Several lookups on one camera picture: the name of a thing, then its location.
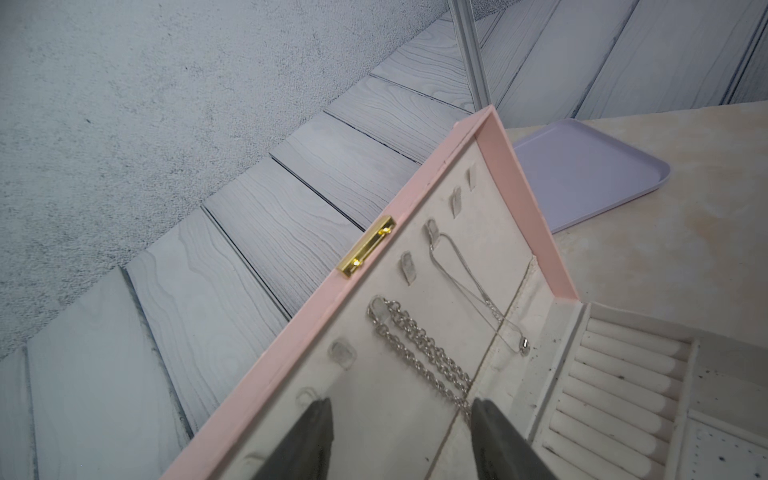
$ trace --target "chain link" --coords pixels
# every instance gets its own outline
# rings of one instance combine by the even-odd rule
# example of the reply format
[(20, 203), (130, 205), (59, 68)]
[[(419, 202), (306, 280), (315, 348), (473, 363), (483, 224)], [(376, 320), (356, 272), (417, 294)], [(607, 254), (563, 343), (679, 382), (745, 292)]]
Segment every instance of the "chain link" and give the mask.
[(376, 317), (373, 309), (369, 305), (368, 316), (373, 322), (376, 333), (385, 339), (390, 347), (395, 350), (408, 365), (412, 366), (419, 375), (432, 384), (442, 396), (446, 397), (448, 401), (456, 405), (468, 419), (471, 409), (466, 397), (469, 393), (469, 388), (472, 386), (472, 379), (461, 369), (461, 367), (456, 365), (456, 362), (454, 362), (453, 359), (445, 354), (444, 349), (435, 344), (435, 339), (427, 336), (426, 331), (419, 328), (419, 325), (413, 318), (411, 318), (406, 310), (400, 308), (399, 302), (387, 300), (384, 297), (378, 298), (380, 298), (386, 305), (389, 313), (392, 315), (392, 321), (395, 323), (395, 326), (405, 333), (406, 338), (416, 345), (416, 348), (427, 357), (427, 360), (437, 368), (437, 371), (440, 372), (446, 380), (456, 387), (461, 395), (456, 395), (445, 385), (445, 383), (443, 383), (443, 381), (437, 378), (435, 373), (424, 366), (424, 364), (415, 357), (413, 351), (409, 350), (400, 338), (394, 333), (391, 333), (389, 327)]

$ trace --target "wooden table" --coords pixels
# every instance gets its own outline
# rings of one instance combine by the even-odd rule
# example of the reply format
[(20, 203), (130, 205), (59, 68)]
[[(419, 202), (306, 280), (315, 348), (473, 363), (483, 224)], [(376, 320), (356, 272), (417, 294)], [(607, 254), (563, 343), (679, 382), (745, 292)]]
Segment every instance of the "wooden table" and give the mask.
[(581, 298), (768, 347), (768, 101), (585, 124), (672, 174), (555, 234)]

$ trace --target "pink jewelry box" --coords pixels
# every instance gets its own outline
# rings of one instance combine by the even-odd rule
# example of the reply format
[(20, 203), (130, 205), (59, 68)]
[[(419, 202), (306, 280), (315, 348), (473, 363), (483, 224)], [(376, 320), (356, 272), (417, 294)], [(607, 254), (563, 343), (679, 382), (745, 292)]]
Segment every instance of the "pink jewelry box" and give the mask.
[[(699, 424), (762, 445), (768, 428), (754, 432), (732, 414), (744, 410), (743, 399), (693, 415), (689, 405), (717, 384), (694, 386), (694, 371), (706, 366), (755, 386), (750, 402), (768, 399), (760, 393), (768, 375), (729, 356), (738, 349), (763, 361), (766, 352), (584, 305), (493, 107), (454, 126), (387, 217), (391, 232), (380, 235), (383, 221), (372, 225), (361, 239), (374, 244), (367, 257), (356, 257), (356, 246), (346, 259), (359, 261), (351, 274), (330, 273), (164, 479), (252, 478), (309, 403), (326, 397), (334, 418), (329, 478), (476, 478), (465, 420), (375, 333), (366, 315), (375, 295), (400, 302), (473, 378), (468, 399), (493, 399), (560, 478), (676, 478), (692, 462), (693, 440), (684, 440)], [(500, 326), (432, 263), (428, 219), (505, 314)], [(410, 285), (399, 266), (406, 251), (416, 272)], [(473, 286), (447, 242), (435, 256)], [(529, 355), (515, 351), (520, 334), (510, 323), (530, 340)], [(339, 345), (344, 361), (331, 354)]]

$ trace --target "brass latch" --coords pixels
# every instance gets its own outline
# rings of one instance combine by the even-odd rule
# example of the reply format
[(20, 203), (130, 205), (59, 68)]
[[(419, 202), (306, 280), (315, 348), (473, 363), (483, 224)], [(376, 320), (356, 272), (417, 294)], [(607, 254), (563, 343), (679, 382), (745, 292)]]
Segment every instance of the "brass latch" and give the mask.
[(355, 270), (368, 258), (368, 255), (373, 252), (379, 243), (384, 240), (384, 237), (392, 232), (392, 228), (396, 225), (393, 218), (389, 215), (379, 218), (377, 221), (366, 230), (362, 238), (355, 243), (355, 246), (350, 250), (344, 258), (342, 258), (339, 266), (339, 272), (344, 275), (351, 276)]

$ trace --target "jewelry box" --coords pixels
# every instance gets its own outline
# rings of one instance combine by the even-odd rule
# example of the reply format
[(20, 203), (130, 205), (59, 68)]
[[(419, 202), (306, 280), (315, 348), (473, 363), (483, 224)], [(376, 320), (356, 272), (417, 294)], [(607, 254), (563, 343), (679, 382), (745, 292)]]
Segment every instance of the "jewelry box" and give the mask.
[(333, 410), (328, 478), (477, 478), (475, 398), (564, 480), (759, 478), (765, 365), (764, 349), (582, 302), (488, 107), (454, 126), (163, 479), (252, 478), (318, 399)]

